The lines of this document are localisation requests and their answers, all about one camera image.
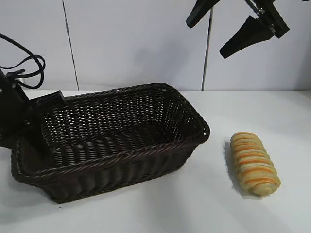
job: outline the bread roll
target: bread roll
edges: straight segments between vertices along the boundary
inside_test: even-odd
[[[249,132],[231,137],[231,151],[241,187],[258,196],[274,193],[281,181],[262,141]]]

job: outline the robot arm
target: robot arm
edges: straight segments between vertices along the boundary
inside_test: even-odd
[[[197,0],[192,12],[186,20],[187,25],[194,27],[202,17],[220,0]],[[220,53],[227,58],[236,52],[269,40],[273,36],[281,38],[289,31],[288,26],[274,7],[275,0],[245,0],[258,15],[255,19],[249,16],[238,32],[220,49]]]

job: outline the pastry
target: pastry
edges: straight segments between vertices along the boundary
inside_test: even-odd
[[[249,132],[231,137],[231,151],[241,187],[258,196],[274,193],[281,181],[262,141]]]

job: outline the white wall panel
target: white wall panel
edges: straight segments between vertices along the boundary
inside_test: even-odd
[[[61,0],[2,0],[0,33],[16,40],[47,63],[41,89],[76,90],[76,80]],[[0,39],[0,65],[13,66],[27,56],[22,50]],[[28,61],[27,72],[38,69]],[[39,78],[28,79],[36,85]]]
[[[200,90],[208,15],[185,23],[195,0],[65,0],[80,89],[165,82]]]

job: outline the white wall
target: white wall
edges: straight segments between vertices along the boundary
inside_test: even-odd
[[[61,0],[2,0],[0,33],[16,40],[47,63],[41,90],[76,90],[76,80]],[[23,51],[0,39],[0,65],[10,67],[27,56]],[[27,72],[37,70],[28,61]],[[28,79],[36,85],[38,78]]]
[[[65,0],[80,89],[166,82],[200,90],[208,15],[185,23],[195,0]]]
[[[206,90],[311,89],[311,2],[277,0],[275,6],[290,31],[281,39],[250,46],[226,60],[219,49],[252,11],[242,0],[221,0],[215,6]]]

